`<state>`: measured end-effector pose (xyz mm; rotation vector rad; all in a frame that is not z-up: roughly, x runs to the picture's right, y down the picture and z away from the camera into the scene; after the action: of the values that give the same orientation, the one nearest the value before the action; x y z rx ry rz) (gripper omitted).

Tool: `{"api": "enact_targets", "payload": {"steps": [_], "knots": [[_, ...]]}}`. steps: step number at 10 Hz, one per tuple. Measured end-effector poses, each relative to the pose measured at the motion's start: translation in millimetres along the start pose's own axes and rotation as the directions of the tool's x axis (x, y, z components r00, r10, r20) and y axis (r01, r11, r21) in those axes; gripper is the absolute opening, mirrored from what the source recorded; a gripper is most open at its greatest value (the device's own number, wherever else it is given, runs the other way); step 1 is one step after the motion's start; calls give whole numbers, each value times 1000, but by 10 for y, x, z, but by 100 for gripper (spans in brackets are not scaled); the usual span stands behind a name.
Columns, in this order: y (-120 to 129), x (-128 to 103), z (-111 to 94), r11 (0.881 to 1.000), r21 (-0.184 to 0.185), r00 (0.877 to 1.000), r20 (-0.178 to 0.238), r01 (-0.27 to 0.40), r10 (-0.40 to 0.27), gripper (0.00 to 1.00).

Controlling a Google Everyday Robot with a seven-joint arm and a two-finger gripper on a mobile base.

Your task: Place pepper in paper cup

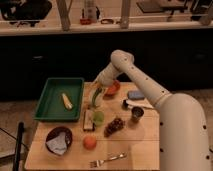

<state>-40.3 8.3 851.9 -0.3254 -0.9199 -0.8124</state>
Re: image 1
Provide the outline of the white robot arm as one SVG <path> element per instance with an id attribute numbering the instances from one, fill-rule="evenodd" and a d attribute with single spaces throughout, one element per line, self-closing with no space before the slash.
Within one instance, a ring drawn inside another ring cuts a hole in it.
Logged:
<path id="1" fill-rule="evenodd" d="M 104 86 L 125 73 L 160 115 L 160 171 L 211 171 L 209 138 L 201 104 L 184 93 L 171 93 L 134 65 L 134 56 L 114 50 L 96 77 Z"/>

